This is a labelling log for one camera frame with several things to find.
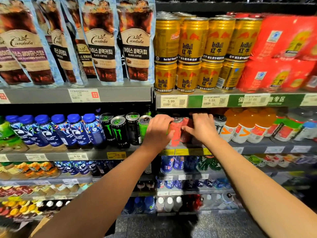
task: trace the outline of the monster energy can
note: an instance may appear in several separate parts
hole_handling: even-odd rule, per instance
[[[116,116],[110,121],[114,136],[117,140],[119,148],[129,148],[130,142],[128,140],[126,131],[125,117]]]
[[[145,133],[147,130],[147,127],[149,126],[150,120],[151,120],[151,116],[149,115],[142,115],[139,118],[139,127],[140,127],[140,133],[141,133],[141,141],[143,142],[144,137],[145,137]]]
[[[104,113],[99,116],[99,121],[105,133],[108,144],[114,145],[116,143],[116,138],[111,128],[110,120],[113,118],[113,114]]]
[[[142,143],[140,128],[138,120],[140,115],[136,112],[128,113],[126,116],[126,122],[128,123],[129,138],[132,145],[139,145]]]

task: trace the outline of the right hand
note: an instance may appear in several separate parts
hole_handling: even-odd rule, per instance
[[[214,118],[211,114],[193,114],[193,120],[194,128],[182,126],[182,130],[190,133],[203,144],[206,144],[208,140],[219,136],[214,123]]]

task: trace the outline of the gray tile floor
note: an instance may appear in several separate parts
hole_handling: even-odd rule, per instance
[[[246,213],[120,217],[107,238],[265,238]]]

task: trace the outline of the gold can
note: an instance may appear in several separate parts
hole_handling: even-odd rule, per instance
[[[154,89],[162,93],[170,93],[175,88],[177,63],[154,65]]]
[[[201,68],[199,72],[197,88],[201,89],[203,92],[211,91],[216,87],[223,63],[202,61],[200,65]]]
[[[154,37],[155,62],[172,64],[177,62],[180,18],[176,16],[156,17]]]
[[[178,59],[190,63],[201,63],[208,33],[208,18],[185,18],[180,28]]]
[[[178,63],[176,75],[176,88],[179,91],[186,93],[194,92],[197,86],[200,66],[200,63],[196,65]]]
[[[221,68],[216,87],[221,88],[224,91],[236,88],[244,67],[244,62],[232,62],[225,60],[223,62],[223,67]]]
[[[260,18],[237,18],[226,58],[246,62],[250,57],[262,24]]]
[[[236,20],[231,17],[215,17],[209,20],[209,31],[203,60],[223,62],[235,28]]]

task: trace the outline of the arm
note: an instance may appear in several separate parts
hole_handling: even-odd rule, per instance
[[[131,156],[90,186],[47,222],[34,238],[100,238],[121,214],[145,168],[169,143],[168,115],[157,115],[145,140]]]
[[[249,212],[269,237],[317,236],[317,214],[224,141],[212,115],[193,114],[193,119],[194,129],[182,128],[217,157]]]

